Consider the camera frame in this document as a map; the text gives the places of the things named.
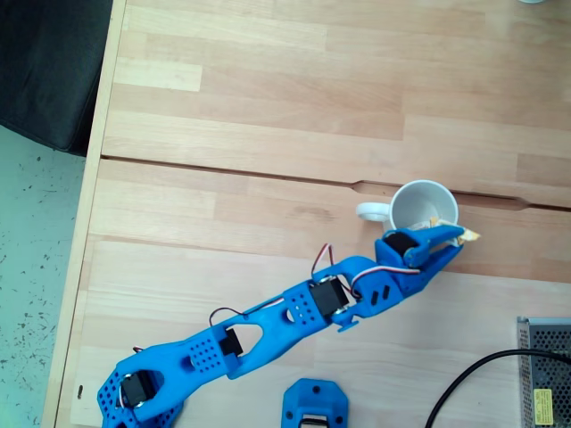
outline black fabric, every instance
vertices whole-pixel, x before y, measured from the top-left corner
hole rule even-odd
[[[0,125],[85,154],[112,0],[0,0]]]

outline blue robotic arm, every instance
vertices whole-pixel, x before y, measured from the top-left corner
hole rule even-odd
[[[422,291],[462,249],[443,246],[458,226],[397,229],[375,243],[376,259],[353,256],[282,294],[181,342],[122,360],[98,392],[104,428],[170,427],[184,400],[226,375],[236,379],[282,356],[301,339],[336,324],[339,332]],[[351,305],[343,277],[350,285]],[[234,325],[256,324],[262,337],[243,355]]]

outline black cable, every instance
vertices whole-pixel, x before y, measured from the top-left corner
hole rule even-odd
[[[487,357],[484,357],[476,361],[472,366],[464,370],[464,372],[460,376],[458,376],[454,382],[452,382],[452,384],[444,392],[442,397],[436,402],[436,405],[432,409],[432,412],[430,412],[430,416],[426,420],[425,428],[432,428],[434,420],[436,419],[438,412],[440,412],[446,400],[452,395],[454,390],[458,388],[458,385],[460,385],[468,376],[470,376],[478,368],[480,368],[486,363],[489,363],[490,361],[494,361],[495,359],[498,358],[510,357],[513,355],[526,355],[531,357],[550,358],[571,365],[571,358],[565,357],[564,355],[556,354],[555,352],[548,352],[547,350],[503,350],[501,352],[495,352],[493,354],[490,354]]]

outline floor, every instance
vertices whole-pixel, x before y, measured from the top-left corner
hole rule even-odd
[[[0,127],[0,426],[39,425],[85,159]]]

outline wire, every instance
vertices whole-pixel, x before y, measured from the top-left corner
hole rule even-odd
[[[476,361],[472,366],[468,367],[464,372],[452,382],[452,384],[448,387],[448,389],[444,392],[442,397],[436,402],[432,412],[430,412],[430,416],[426,420],[425,428],[432,428],[434,424],[434,420],[438,415],[438,412],[442,409],[446,400],[451,396],[456,388],[472,373],[474,373],[478,368],[483,366],[490,361],[494,361],[498,358],[503,357],[510,357],[513,355],[527,355],[531,357],[542,357],[542,358],[551,358],[557,361],[560,361],[565,364],[571,365],[571,358],[566,357],[564,355],[556,354],[555,352],[548,352],[547,350],[503,350],[501,352],[495,352],[493,354],[488,355],[478,361]]]
[[[357,295],[355,295],[355,290],[353,290],[353,287],[355,286],[355,283],[357,281],[359,281],[363,276],[367,276],[368,274],[372,274],[374,272],[381,272],[381,271],[388,271],[388,272],[394,272],[395,274],[419,274],[420,273],[420,269],[405,269],[405,268],[401,268],[401,267],[390,267],[390,266],[375,266],[375,267],[370,267],[369,269],[365,269],[362,272],[359,272],[351,281],[351,289],[349,290],[349,292],[351,293],[351,296],[353,297],[360,297],[360,293],[357,293]]]
[[[323,247],[321,247],[321,250],[318,253],[318,256],[315,258],[315,261],[313,262],[313,266],[311,266],[311,277],[313,277],[315,268],[317,267],[321,259],[323,259],[323,256],[325,255],[327,250],[329,250],[329,262],[331,263],[331,265],[335,264],[335,257],[333,255],[333,245],[331,245],[330,243],[324,243]]]
[[[121,408],[125,408],[125,403],[123,402],[123,387],[122,387],[122,383],[119,383],[119,404],[121,404]]]
[[[244,312],[239,312],[239,311],[237,311],[237,310],[235,310],[235,309],[227,308],[227,307],[214,309],[214,310],[212,311],[211,315],[208,317],[208,324],[210,324],[211,327],[212,327],[212,318],[213,318],[218,312],[220,312],[221,310],[230,310],[230,311],[234,312],[236,315],[246,315]]]

